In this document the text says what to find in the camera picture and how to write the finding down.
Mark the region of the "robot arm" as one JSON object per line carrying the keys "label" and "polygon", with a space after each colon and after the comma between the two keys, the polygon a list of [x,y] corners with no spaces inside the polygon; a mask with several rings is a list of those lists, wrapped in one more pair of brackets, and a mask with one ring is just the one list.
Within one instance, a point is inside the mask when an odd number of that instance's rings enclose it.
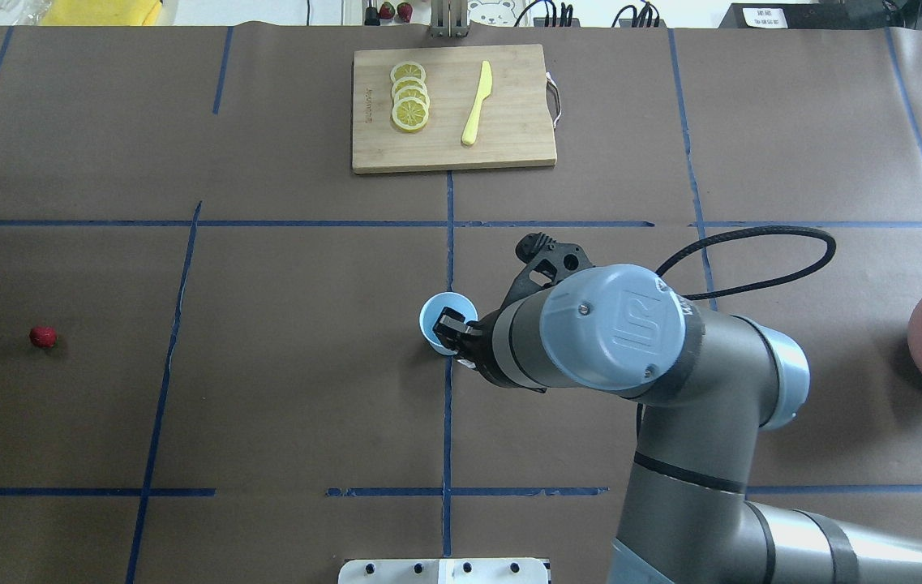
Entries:
{"label": "robot arm", "polygon": [[699,310],[634,264],[560,267],[473,320],[428,299],[439,352],[498,387],[587,388],[643,407],[611,583],[922,583],[922,541],[747,499],[761,430],[808,398],[795,341]]}

